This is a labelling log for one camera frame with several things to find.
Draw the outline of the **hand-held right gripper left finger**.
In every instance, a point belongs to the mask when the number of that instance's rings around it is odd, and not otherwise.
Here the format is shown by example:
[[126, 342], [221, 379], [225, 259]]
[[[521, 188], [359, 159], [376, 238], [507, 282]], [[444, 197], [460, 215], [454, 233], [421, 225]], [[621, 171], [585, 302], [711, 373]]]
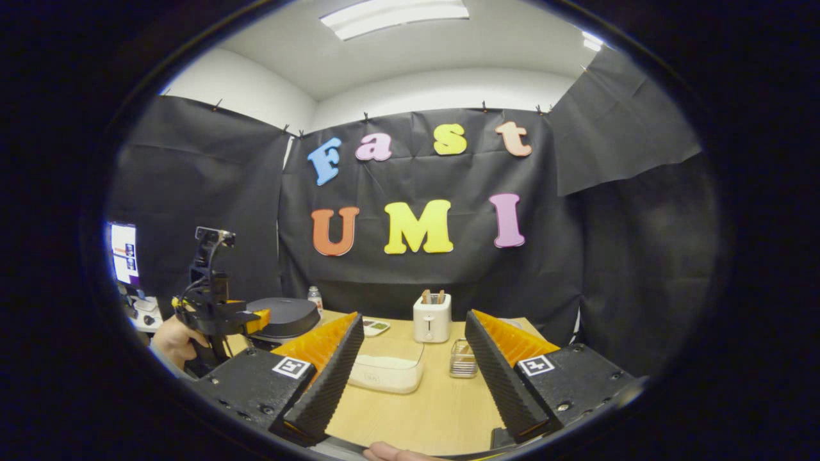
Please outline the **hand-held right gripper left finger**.
[[324, 441], [363, 344], [352, 312], [273, 350], [249, 347], [192, 383], [225, 416], [299, 444]]

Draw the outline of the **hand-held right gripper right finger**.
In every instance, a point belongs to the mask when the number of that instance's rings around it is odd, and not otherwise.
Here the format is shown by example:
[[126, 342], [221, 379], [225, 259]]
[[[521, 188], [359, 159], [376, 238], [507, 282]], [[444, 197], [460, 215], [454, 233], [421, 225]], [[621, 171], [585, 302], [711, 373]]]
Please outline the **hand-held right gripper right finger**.
[[558, 432], [615, 405], [635, 378], [591, 347], [559, 348], [471, 310], [465, 338], [515, 443]]

